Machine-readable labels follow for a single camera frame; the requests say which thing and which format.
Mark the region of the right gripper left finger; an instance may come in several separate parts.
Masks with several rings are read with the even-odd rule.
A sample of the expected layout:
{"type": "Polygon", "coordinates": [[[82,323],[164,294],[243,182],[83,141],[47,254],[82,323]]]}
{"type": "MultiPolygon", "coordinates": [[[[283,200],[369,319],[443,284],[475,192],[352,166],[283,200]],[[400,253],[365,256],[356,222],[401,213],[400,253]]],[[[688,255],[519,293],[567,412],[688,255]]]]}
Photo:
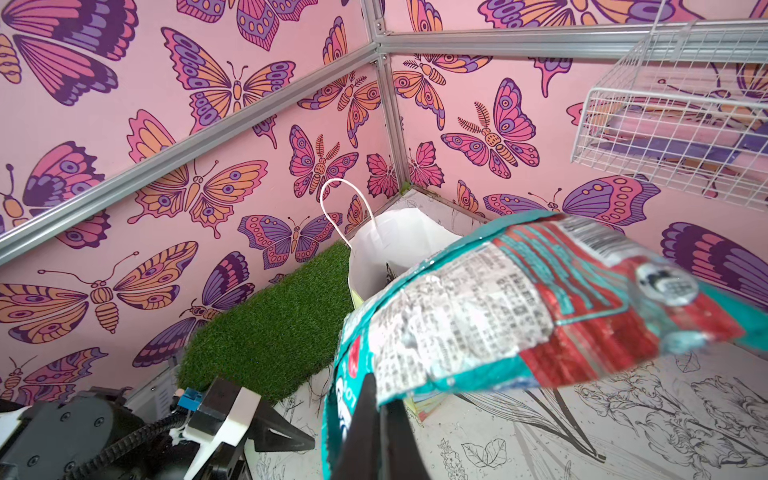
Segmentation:
{"type": "Polygon", "coordinates": [[[376,379],[365,376],[358,405],[342,444],[333,479],[376,480],[380,463],[380,414],[376,403],[376,379]]]}

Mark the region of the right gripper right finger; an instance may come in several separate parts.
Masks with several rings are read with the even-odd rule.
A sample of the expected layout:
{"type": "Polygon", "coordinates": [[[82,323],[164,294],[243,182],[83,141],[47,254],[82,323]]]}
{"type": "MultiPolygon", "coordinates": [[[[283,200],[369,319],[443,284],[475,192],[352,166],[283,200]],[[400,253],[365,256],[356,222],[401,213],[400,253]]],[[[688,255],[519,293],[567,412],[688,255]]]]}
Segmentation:
{"type": "Polygon", "coordinates": [[[383,478],[430,479],[401,400],[383,406],[383,478]]]}

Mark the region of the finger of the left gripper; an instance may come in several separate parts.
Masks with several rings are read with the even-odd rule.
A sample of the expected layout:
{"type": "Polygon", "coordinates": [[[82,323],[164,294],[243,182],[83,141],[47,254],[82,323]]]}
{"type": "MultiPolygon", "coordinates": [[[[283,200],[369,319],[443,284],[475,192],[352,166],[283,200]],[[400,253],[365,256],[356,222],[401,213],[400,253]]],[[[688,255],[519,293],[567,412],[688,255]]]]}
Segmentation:
{"type": "Polygon", "coordinates": [[[291,424],[268,402],[261,401],[250,425],[256,452],[304,452],[315,448],[315,439],[291,424]]]}

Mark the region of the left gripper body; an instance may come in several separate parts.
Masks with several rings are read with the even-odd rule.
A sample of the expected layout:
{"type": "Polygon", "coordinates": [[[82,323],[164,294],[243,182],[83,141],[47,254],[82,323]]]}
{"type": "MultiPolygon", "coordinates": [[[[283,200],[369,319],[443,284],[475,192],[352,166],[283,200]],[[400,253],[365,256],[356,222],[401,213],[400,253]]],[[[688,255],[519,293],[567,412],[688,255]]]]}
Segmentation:
{"type": "Polygon", "coordinates": [[[250,479],[245,455],[248,430],[262,397],[228,380],[217,378],[202,395],[186,390],[179,406],[190,418],[174,431],[180,442],[198,449],[185,479],[250,479]]]}

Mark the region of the white paper bag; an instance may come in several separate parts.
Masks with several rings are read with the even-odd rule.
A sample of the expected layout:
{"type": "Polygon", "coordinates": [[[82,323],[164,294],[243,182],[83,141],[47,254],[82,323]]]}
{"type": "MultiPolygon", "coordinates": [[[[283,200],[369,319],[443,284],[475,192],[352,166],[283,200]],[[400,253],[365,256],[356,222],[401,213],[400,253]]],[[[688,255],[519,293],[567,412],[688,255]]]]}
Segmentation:
{"type": "Polygon", "coordinates": [[[334,227],[350,249],[347,283],[356,308],[393,279],[487,222],[416,188],[397,194],[374,212],[362,191],[348,180],[328,180],[321,191],[334,183],[349,186],[363,203],[360,225],[348,233],[334,227]]]}

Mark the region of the teal mint candy bag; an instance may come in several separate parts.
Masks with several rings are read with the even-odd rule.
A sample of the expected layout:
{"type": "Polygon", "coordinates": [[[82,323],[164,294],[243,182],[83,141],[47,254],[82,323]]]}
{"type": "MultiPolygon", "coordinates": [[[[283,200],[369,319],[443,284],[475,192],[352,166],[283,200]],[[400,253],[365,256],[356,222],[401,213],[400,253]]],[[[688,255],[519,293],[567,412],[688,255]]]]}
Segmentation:
{"type": "Polygon", "coordinates": [[[767,315],[596,221],[498,218],[348,314],[324,405],[322,471],[338,460],[364,378],[383,406],[417,395],[583,384],[710,343],[767,346],[767,315]]]}

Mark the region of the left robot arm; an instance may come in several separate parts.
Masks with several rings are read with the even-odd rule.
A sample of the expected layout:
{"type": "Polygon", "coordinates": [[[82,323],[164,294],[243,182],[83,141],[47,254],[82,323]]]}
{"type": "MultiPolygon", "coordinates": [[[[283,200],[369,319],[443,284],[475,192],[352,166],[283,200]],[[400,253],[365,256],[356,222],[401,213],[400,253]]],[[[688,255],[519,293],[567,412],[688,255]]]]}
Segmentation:
{"type": "Polygon", "coordinates": [[[150,423],[111,389],[1,408],[4,479],[249,479],[256,454],[314,446],[260,395],[224,379],[184,390],[150,423]]]}

